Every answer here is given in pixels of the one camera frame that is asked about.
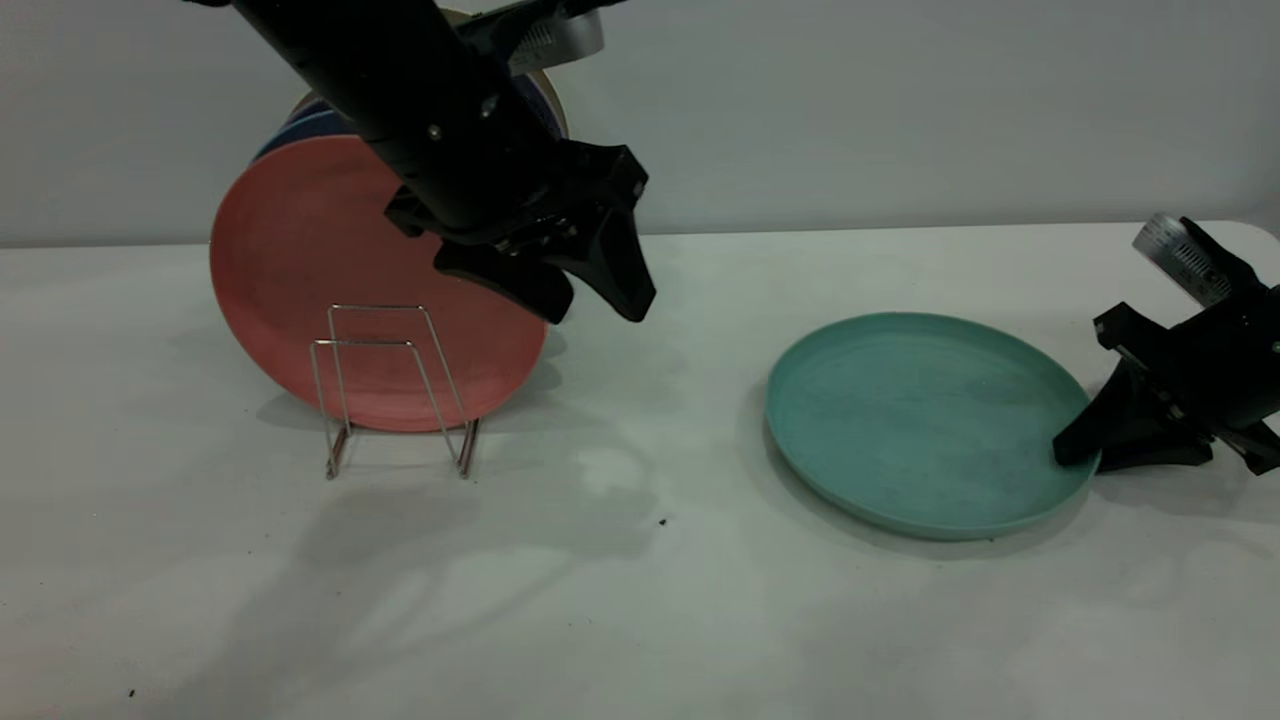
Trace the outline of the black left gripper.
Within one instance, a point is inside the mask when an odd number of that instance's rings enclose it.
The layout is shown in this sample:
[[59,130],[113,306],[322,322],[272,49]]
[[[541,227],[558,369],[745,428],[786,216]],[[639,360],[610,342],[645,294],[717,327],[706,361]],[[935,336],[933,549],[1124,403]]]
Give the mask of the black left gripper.
[[[655,286],[639,240],[635,210],[649,174],[626,146],[562,140],[545,179],[512,208],[492,211],[479,224],[454,228],[439,219],[407,186],[385,206],[385,218],[404,236],[429,233],[447,242],[435,270],[481,286],[550,324],[564,319],[576,275],[625,320],[646,316]],[[508,255],[532,246],[549,264]]]

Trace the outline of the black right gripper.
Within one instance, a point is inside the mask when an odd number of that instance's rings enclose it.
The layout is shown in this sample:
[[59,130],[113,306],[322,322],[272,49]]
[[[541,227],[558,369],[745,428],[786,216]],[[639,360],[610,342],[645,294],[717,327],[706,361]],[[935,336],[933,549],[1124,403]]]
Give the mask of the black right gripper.
[[1096,460],[1097,473],[1197,468],[1212,443],[1257,477],[1277,470],[1277,288],[1228,299],[1162,327],[1126,304],[1094,320],[1100,345],[1121,356],[1087,407],[1052,443],[1055,461]]

